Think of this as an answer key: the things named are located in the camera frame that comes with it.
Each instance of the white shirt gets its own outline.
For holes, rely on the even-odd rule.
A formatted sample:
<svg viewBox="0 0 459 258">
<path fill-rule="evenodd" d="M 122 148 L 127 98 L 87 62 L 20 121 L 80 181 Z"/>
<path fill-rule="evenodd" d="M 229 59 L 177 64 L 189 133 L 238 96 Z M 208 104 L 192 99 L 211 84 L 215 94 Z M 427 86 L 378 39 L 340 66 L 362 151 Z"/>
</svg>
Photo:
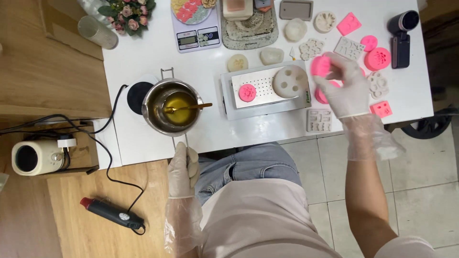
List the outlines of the white shirt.
<svg viewBox="0 0 459 258">
<path fill-rule="evenodd" d="M 284 179 L 232 181 L 202 206 L 203 257 L 339 258 L 317 234 L 304 189 Z M 435 257 L 423 239 L 398 237 L 375 255 Z"/>
</svg>

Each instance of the power cord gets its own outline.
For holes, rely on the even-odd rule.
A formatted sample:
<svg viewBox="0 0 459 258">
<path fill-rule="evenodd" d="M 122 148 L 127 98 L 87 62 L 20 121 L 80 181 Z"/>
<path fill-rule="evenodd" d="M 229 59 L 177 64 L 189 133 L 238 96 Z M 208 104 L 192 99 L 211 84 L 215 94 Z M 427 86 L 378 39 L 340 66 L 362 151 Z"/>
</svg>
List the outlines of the power cord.
<svg viewBox="0 0 459 258">
<path fill-rule="evenodd" d="M 110 167 L 112 166 L 112 162 L 113 162 L 113 157 L 112 157 L 112 154 L 110 153 L 110 151 L 107 149 L 107 147 L 105 147 L 100 141 L 98 141 L 96 138 L 94 138 L 92 135 L 95 135 L 97 133 L 100 133 L 101 131 L 103 131 L 109 124 L 110 122 L 113 120 L 113 115 L 115 114 L 115 110 L 116 110 L 116 107 L 117 107 L 117 104 L 118 104 L 118 98 L 121 94 L 121 91 L 123 91 L 124 88 L 126 88 L 127 85 L 123 85 L 120 87 L 119 91 L 118 91 L 118 94 L 116 96 L 116 99 L 115 99 L 115 103 L 113 104 L 113 111 L 112 113 L 110 114 L 110 117 L 107 121 L 107 123 L 102 126 L 101 129 L 95 131 L 95 132 L 90 132 L 90 131 L 87 131 L 85 129 L 81 129 L 81 127 L 83 126 L 77 126 L 76 124 L 74 124 L 72 121 L 81 121 L 81 120 L 85 120 L 85 119 L 69 119 L 67 116 L 65 115 L 62 115 L 62 114 L 54 114 L 54 115 L 49 115 L 49 116 L 46 116 L 46 117 L 43 117 L 43 118 L 39 118 L 37 120 L 34 120 L 32 122 L 28 122 L 28 123 L 24 123 L 24 124 L 21 124 L 21 125 L 18 125 L 18 126 L 14 126 L 14 127 L 10 127 L 10 128 L 6 128 L 6 129 L 2 129 L 0 130 L 0 135 L 4 135 L 4 134 L 9 134 L 9 133 L 31 133 L 31 134 L 37 134 L 37 135 L 41 135 L 41 136 L 44 136 L 44 137 L 57 137 L 57 136 L 62 136 L 62 135 L 71 135 L 73 133 L 76 133 L 76 132 L 83 132 L 83 133 L 86 133 L 91 139 L 93 139 L 95 142 L 97 142 L 108 154 L 109 158 L 110 158 L 110 162 L 108 163 L 108 167 L 107 167 L 107 171 L 106 171 L 106 174 L 107 174 L 107 178 L 112 181 L 112 182 L 116 182 L 116 183 L 120 183 L 120 184 L 123 184 L 123 185 L 130 185 L 130 186 L 134 186 L 136 188 L 139 188 L 140 189 L 140 194 L 137 196 L 137 198 L 132 202 L 131 206 L 128 208 L 127 212 L 129 214 L 131 208 L 134 206 L 134 204 L 137 202 L 137 200 L 142 196 L 142 194 L 144 193 L 144 189 L 138 185 L 135 185 L 135 184 L 131 184 L 131 183 L 128 183 L 128 182 L 123 182 L 123 181 L 119 181 L 119 180 L 116 180 L 116 179 L 112 179 L 109 175 L 108 175 L 108 171 L 110 170 Z M 71 127 L 69 128 L 66 128 L 66 129 L 71 129 L 71 128 L 74 128 L 76 129 L 77 131 L 74 131 L 74 132 L 70 132 L 70 133 L 59 133 L 59 132 L 56 132 L 56 130 L 58 129 L 52 129 L 52 130 L 38 130 L 38 131 L 21 131 L 21 130 L 18 130 L 18 129 L 21 129 L 21 128 L 24 128 L 24 127 L 27 127 L 27 126 L 33 126 L 35 125 L 36 123 L 39 123 L 39 122 L 43 122 L 45 120 L 48 120 L 48 119 L 51 119 L 51 118 L 63 118 L 65 121 L 67 121 Z M 68 166 L 70 166 L 70 155 L 68 154 L 68 151 L 66 149 L 64 149 L 64 156 L 66 157 L 67 159 L 67 164 L 65 166 L 65 168 L 62 168 L 60 169 L 61 171 L 65 170 L 68 168 Z M 139 233 L 137 231 L 135 231 L 134 229 L 132 229 L 132 231 L 138 235 L 143 235 L 145 234 L 145 225 L 142 225 L 142 228 L 144 229 L 144 231 L 142 233 Z"/>
</svg>

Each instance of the pink silicone mold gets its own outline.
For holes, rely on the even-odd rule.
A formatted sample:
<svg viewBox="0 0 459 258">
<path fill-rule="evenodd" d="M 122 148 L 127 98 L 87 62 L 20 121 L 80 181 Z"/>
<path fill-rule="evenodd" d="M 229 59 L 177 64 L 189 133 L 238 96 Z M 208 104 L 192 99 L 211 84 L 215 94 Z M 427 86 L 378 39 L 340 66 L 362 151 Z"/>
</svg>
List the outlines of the pink silicone mold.
<svg viewBox="0 0 459 258">
<path fill-rule="evenodd" d="M 364 63 L 369 70 L 378 71 L 389 66 L 391 54 L 387 49 L 377 47 L 365 56 Z"/>
<path fill-rule="evenodd" d="M 251 102 L 257 96 L 257 89 L 252 84 L 244 84 L 239 88 L 239 97 L 242 101 Z"/>
<path fill-rule="evenodd" d="M 311 74 L 321 77 L 327 76 L 330 71 L 330 58 L 328 56 L 316 56 L 311 64 Z"/>
<path fill-rule="evenodd" d="M 336 81 L 330 81 L 330 83 L 337 88 L 341 87 Z M 328 100 L 325 97 L 325 94 L 320 90 L 319 86 L 317 86 L 314 96 L 319 103 L 328 104 Z"/>
<path fill-rule="evenodd" d="M 358 21 L 358 19 L 355 17 L 355 15 L 350 12 L 344 19 L 338 24 L 336 27 L 343 36 L 348 35 L 352 31 L 360 28 L 362 24 Z"/>
<path fill-rule="evenodd" d="M 360 67 L 360 70 L 362 71 L 362 75 L 365 77 L 365 71 L 363 68 Z"/>
<path fill-rule="evenodd" d="M 370 106 L 370 110 L 373 114 L 378 115 L 380 118 L 392 115 L 391 106 L 387 101 L 379 102 L 378 104 Z"/>
<path fill-rule="evenodd" d="M 365 52 L 370 52 L 378 46 L 378 39 L 375 36 L 368 35 L 360 41 L 360 44 L 365 45 Z"/>
</svg>

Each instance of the gold spoon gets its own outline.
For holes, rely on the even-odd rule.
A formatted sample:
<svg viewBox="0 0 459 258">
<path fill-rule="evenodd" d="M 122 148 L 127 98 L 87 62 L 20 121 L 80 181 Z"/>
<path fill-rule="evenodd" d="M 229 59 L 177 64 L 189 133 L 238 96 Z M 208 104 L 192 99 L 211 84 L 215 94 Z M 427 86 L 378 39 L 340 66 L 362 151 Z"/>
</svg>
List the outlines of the gold spoon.
<svg viewBox="0 0 459 258">
<path fill-rule="evenodd" d="M 163 109 L 164 113 L 168 114 L 173 114 L 177 110 L 184 110 L 184 109 L 194 109 L 194 108 L 203 108 L 203 107 L 212 107 L 212 103 L 206 103 L 206 104 L 200 104 L 200 105 L 193 105 L 193 106 L 188 106 L 188 107 L 181 107 L 181 108 L 175 108 L 175 107 L 165 107 Z"/>
</svg>

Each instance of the jeans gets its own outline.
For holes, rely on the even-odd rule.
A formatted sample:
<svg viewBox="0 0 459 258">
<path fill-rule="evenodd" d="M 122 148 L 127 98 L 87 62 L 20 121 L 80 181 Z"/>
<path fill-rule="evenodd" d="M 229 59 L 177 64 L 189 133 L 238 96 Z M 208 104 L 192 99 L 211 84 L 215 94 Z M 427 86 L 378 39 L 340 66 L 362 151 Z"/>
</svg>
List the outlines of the jeans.
<svg viewBox="0 0 459 258">
<path fill-rule="evenodd" d="M 200 157 L 195 195 L 201 205 L 231 181 L 280 178 L 302 186 L 297 166 L 277 142 L 250 146 L 218 161 Z"/>
</svg>

